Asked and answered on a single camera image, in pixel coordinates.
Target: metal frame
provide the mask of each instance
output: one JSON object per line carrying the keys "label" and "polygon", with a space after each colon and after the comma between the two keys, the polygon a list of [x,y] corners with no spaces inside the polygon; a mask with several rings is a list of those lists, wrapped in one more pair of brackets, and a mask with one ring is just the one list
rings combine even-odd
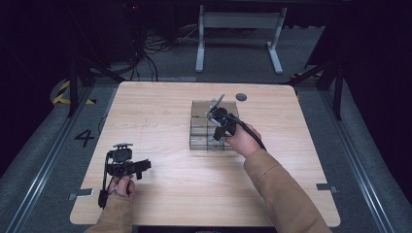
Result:
{"label": "metal frame", "polygon": [[348,162],[354,172],[355,178],[358,181],[358,185],[363,194],[364,200],[366,201],[373,218],[375,219],[376,225],[379,228],[379,232],[395,232],[392,227],[392,223],[384,210],[384,207],[379,200],[378,194],[376,193],[375,187],[370,181],[366,174],[365,169],[361,163],[361,160],[355,150],[355,147],[346,131],[343,122],[335,118],[334,108],[331,106],[332,100],[328,96],[327,92],[320,91],[320,95],[324,105],[326,106],[327,112],[333,121],[335,130],[339,133],[342,140],[342,144],[345,148]]}
{"label": "metal frame", "polygon": [[280,13],[217,13],[205,12],[204,6],[201,5],[199,11],[199,46],[197,48],[196,73],[203,72],[205,54],[204,29],[206,27],[213,27],[273,29],[275,33],[272,41],[267,42],[267,49],[276,74],[283,74],[279,56],[276,52],[276,45],[279,41],[286,12],[287,8],[283,8]]}
{"label": "metal frame", "polygon": [[64,124],[58,134],[45,162],[43,163],[42,167],[40,168],[37,176],[34,178],[33,182],[30,185],[24,199],[22,200],[18,210],[13,217],[12,221],[10,222],[6,232],[21,232],[23,229],[24,224],[27,222],[31,211],[34,208],[37,200],[42,193],[46,182],[48,181],[52,169],[55,166],[58,158],[60,157],[64,143],[67,140],[67,137],[72,129],[73,125],[78,119],[80,112],[82,111],[83,106],[86,104],[86,100],[89,97],[92,91],[91,87],[86,87],[83,89],[81,96],[80,96],[80,105],[77,106],[77,111],[73,113],[71,117],[67,117],[64,121]]}

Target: transparent container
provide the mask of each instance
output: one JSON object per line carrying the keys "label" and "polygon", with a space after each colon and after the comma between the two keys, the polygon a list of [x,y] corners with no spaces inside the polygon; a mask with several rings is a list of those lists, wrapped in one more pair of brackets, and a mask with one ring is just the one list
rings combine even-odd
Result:
{"label": "transparent container", "polygon": [[[193,101],[191,104],[189,135],[189,148],[191,150],[232,150],[231,146],[226,144],[223,139],[216,141],[213,138],[217,125],[206,117],[206,113],[213,104],[213,101]],[[236,102],[222,101],[219,107],[225,108],[229,113],[239,117]]]}

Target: black hole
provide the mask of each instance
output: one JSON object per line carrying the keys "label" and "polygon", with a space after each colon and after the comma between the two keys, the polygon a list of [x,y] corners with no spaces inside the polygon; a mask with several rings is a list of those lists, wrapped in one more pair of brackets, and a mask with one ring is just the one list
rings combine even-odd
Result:
{"label": "black hole", "polygon": [[245,101],[248,99],[248,96],[246,96],[244,93],[238,93],[236,95],[236,99],[239,101]]}

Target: person's right hand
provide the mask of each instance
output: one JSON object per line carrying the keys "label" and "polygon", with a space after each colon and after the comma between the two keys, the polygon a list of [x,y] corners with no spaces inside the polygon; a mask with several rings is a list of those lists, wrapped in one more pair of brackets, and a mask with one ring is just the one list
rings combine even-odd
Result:
{"label": "person's right hand", "polygon": [[[260,134],[250,124],[246,124],[260,139]],[[232,146],[232,148],[243,155],[245,158],[252,154],[255,150],[260,149],[258,142],[242,128],[236,124],[236,132],[234,136],[225,137],[224,141]]]}

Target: dark background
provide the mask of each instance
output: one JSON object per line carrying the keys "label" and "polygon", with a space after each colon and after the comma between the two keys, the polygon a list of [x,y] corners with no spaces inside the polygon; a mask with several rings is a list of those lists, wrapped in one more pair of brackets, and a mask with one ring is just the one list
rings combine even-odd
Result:
{"label": "dark background", "polygon": [[[75,55],[109,67],[110,62],[129,60],[135,52],[121,2],[79,2],[0,3],[1,175],[51,111],[51,90],[64,78]],[[141,11],[137,23],[170,40],[179,27],[197,23],[196,6],[137,6]],[[409,201],[411,10],[396,1],[373,1],[342,12],[294,7],[284,24],[327,25],[308,64],[330,59],[344,64],[346,82],[365,124]]]}

